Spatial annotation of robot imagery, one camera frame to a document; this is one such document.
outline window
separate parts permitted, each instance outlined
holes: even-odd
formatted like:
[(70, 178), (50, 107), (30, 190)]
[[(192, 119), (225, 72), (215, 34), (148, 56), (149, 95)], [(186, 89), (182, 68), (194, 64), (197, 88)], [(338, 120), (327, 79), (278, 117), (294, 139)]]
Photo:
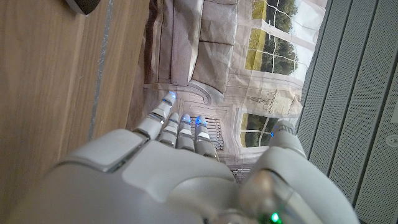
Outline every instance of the window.
[[(291, 33), (292, 16), (297, 13), (294, 0), (255, 0), (252, 4), (252, 19), (263, 19), (271, 26)], [(251, 30), (245, 69), (260, 72), (294, 75), (296, 70), (306, 65), (299, 62), (295, 44), (266, 33), (264, 30)]]
[(271, 131), (279, 118), (269, 118), (254, 114), (243, 114), (241, 126), (242, 147), (268, 146)]

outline robotic finger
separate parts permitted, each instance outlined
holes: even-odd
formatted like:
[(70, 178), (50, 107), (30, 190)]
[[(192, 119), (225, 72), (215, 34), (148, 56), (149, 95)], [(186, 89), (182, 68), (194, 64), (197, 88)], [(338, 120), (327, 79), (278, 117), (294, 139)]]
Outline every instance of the robotic finger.
[(166, 118), (169, 117), (170, 110), (175, 102), (175, 97), (175, 93), (173, 92), (169, 92), (165, 95), (159, 106), (150, 112), (134, 132), (141, 133), (149, 139), (155, 139), (159, 135)]
[(202, 115), (198, 116), (195, 121), (195, 150), (199, 155), (220, 161), (213, 143), (210, 142), (206, 119)]
[(177, 138), (177, 149), (186, 149), (195, 152), (191, 132), (191, 117), (187, 114), (182, 115), (180, 129)]
[(170, 115), (169, 121), (167, 122), (166, 127), (161, 132), (158, 141), (167, 144), (170, 147), (175, 147), (178, 131), (178, 119), (179, 116), (177, 113), (172, 113)]

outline perforated panel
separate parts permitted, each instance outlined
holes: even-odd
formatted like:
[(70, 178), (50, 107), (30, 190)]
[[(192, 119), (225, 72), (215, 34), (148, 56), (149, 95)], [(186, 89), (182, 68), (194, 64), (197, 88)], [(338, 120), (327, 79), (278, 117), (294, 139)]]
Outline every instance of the perforated panel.
[(312, 146), (310, 161), (328, 174), (371, 28), (377, 0), (354, 0)]
[(314, 139), (351, 1), (333, 1), (298, 129), (306, 155)]
[[(322, 21), (321, 26), (319, 28), (318, 41), (317, 41), (317, 44), (315, 45), (315, 51), (313, 53), (310, 66), (308, 66), (307, 72), (305, 74), (305, 80), (304, 80), (302, 96), (301, 96), (301, 104), (302, 105), (305, 104), (305, 100), (307, 99), (308, 88), (310, 87), (313, 71), (314, 71), (314, 68), (315, 68), (315, 64), (317, 62), (317, 58), (318, 58), (318, 54), (319, 54), (319, 48), (321, 47), (321, 40), (323, 38), (323, 34), (325, 33), (325, 27), (326, 27), (326, 23), (328, 21), (330, 8), (331, 8), (331, 1), (328, 1), (327, 4), (326, 4), (326, 7), (325, 7), (325, 10), (326, 10), (325, 16), (323, 17), (323, 21)], [(298, 117), (298, 120), (297, 120), (296, 125), (295, 125), (295, 129), (297, 131), (299, 131), (301, 117), (302, 117), (302, 113)]]
[[(191, 116), (191, 132), (195, 133), (195, 121), (197, 117), (196, 116)], [(221, 135), (221, 126), (220, 126), (220, 120), (219, 119), (214, 119), (214, 118), (205, 118), (207, 122), (207, 131), (210, 137), (211, 143), (213, 143), (214, 148), (216, 150), (223, 150), (224, 149), (224, 140)]]
[(390, 123), (397, 101), (398, 70), (395, 72), (355, 206), (358, 216), (366, 223), (397, 223), (398, 148), (386, 144), (388, 136), (398, 134), (398, 124)]
[(329, 178), (354, 202), (398, 47), (398, 1), (380, 0)]

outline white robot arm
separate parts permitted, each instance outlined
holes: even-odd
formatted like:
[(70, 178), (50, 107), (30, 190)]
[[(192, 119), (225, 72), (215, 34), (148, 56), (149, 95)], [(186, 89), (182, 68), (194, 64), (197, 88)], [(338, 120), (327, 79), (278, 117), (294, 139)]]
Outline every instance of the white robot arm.
[(359, 223), (307, 161), (290, 123), (276, 124), (270, 148), (238, 187), (203, 116), (194, 138), (189, 115), (167, 119), (174, 101), (170, 92), (133, 132), (112, 131), (69, 154), (9, 223)]

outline wooden surface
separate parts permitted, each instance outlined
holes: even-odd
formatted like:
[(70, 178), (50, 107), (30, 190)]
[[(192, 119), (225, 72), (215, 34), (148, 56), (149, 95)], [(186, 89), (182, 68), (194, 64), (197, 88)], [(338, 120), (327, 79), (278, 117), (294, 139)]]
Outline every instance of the wooden surface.
[[(144, 43), (141, 45), (141, 52), (138, 60), (137, 72), (134, 77), (134, 85), (144, 86), (145, 82), (150, 83), (150, 75), (146, 75), (144, 71)], [(146, 106), (147, 94), (149, 93), (146, 88), (133, 88), (131, 93), (131, 101), (129, 114), (127, 116), (126, 129), (132, 131), (139, 123), (150, 113), (150, 109)]]
[[(88, 17), (64, 0), (0, 2), (0, 223), (87, 142), (108, 2)], [(126, 126), (147, 9), (148, 0), (114, 2), (94, 137)]]

